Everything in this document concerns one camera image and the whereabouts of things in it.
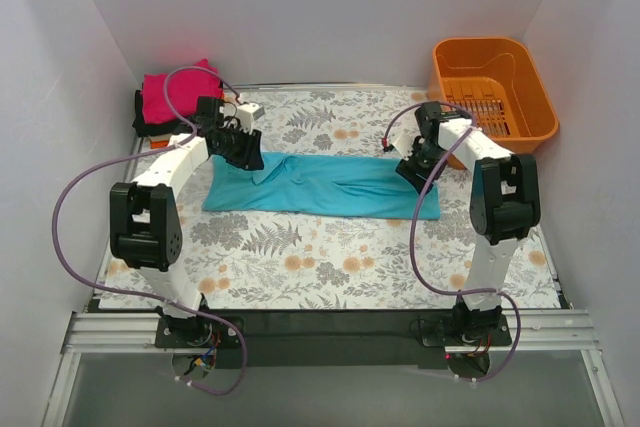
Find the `teal t shirt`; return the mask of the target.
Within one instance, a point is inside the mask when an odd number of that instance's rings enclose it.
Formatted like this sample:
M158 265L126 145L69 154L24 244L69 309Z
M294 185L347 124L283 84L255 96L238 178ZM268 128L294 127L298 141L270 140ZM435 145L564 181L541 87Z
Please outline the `teal t shirt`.
M416 190L393 159L266 152L246 171L213 158L207 212L293 212L332 217L411 219Z

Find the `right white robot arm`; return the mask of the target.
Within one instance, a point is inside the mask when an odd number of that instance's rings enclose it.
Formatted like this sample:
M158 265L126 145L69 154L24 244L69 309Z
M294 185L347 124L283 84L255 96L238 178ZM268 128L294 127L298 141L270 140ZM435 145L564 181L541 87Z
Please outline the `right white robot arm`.
M448 330L460 342L475 344L499 329L507 299L503 290L511 259L541 217L534 157L515 154L491 140L464 107L429 101L409 107L419 133L383 137L384 151L397 151L397 173L425 200L450 157L471 173L469 218L476 233L471 268L455 304Z

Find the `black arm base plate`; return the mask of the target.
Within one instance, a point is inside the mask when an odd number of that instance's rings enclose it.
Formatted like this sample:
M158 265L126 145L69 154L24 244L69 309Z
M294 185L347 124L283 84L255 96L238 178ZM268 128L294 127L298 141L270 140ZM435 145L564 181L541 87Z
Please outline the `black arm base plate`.
M445 369L447 354L471 353L487 372L492 350L511 346L504 316L464 323L450 309L221 310L180 327L159 320L154 345L174 353L216 349L220 369L415 365Z

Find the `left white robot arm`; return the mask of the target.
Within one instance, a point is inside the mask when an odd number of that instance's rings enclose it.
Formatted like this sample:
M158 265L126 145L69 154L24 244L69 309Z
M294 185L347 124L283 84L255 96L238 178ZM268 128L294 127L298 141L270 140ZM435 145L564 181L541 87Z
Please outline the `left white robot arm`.
M264 108L253 102L234 105L200 97L190 123L171 135L172 150L133 181L110 190L112 255L146 280L161 298L159 314L169 333L193 347L211 339L213 322L201 314L208 310L204 296L176 264L183 247L176 198L213 155L245 171L262 170L262 132L256 121L263 115Z

